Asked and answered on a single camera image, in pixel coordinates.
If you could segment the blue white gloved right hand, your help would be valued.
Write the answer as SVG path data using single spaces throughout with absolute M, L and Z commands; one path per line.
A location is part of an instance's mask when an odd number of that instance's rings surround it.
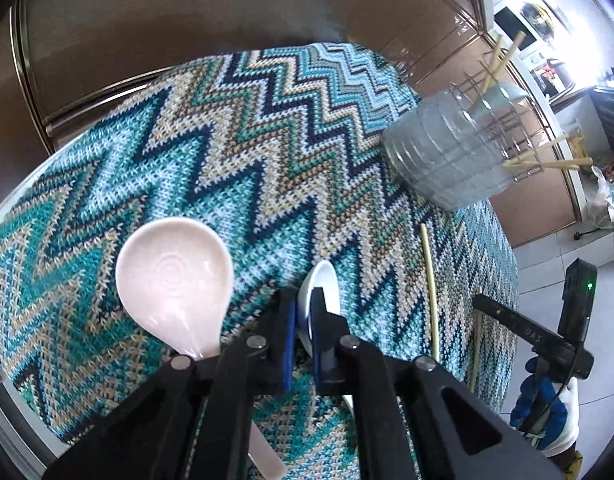
M 580 435 L 578 380 L 553 382 L 536 372 L 538 358 L 525 364 L 528 372 L 510 415 L 510 426 L 524 434 L 547 458 L 571 451 Z

